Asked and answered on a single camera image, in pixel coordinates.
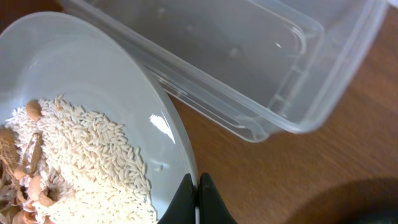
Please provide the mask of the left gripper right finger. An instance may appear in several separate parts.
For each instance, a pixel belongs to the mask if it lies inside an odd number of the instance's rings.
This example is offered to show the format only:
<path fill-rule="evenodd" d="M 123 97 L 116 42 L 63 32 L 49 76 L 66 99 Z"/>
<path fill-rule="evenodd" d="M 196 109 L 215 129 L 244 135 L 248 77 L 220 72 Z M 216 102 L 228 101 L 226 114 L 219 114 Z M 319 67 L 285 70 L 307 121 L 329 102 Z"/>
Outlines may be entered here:
<path fill-rule="evenodd" d="M 237 224 L 209 173 L 202 173 L 198 186 L 200 224 Z"/>

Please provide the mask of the grey round plate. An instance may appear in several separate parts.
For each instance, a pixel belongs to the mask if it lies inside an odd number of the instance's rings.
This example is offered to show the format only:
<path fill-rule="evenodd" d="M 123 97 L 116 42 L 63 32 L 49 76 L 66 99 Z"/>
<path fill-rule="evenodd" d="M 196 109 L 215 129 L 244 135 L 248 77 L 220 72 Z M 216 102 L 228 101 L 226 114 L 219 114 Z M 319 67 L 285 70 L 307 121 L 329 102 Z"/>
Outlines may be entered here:
<path fill-rule="evenodd" d="M 148 68 L 95 26 L 60 12 L 24 16 L 1 33 L 1 119 L 31 99 L 63 95 L 122 124 L 147 163 L 162 216 L 195 156 L 169 96 Z"/>

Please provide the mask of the rice and peanut shell scraps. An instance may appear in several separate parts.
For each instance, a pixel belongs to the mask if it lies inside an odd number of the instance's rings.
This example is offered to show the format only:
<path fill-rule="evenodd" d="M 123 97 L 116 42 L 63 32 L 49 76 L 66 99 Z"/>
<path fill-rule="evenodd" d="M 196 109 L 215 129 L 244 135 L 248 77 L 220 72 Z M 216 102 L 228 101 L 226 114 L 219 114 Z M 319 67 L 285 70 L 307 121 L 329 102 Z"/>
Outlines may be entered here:
<path fill-rule="evenodd" d="M 157 223 L 146 162 L 122 124 L 57 96 L 16 108 L 2 126 L 18 156 L 13 223 Z"/>

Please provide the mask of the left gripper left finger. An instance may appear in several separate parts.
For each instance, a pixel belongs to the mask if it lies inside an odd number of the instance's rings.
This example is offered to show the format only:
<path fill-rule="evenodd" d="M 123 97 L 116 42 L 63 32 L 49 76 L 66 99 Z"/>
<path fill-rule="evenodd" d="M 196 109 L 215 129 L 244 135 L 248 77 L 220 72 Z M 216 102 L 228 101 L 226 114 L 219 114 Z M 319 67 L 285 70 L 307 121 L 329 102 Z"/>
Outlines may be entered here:
<path fill-rule="evenodd" d="M 196 224 L 196 188 L 190 174 L 185 174 L 168 209 L 158 224 Z"/>

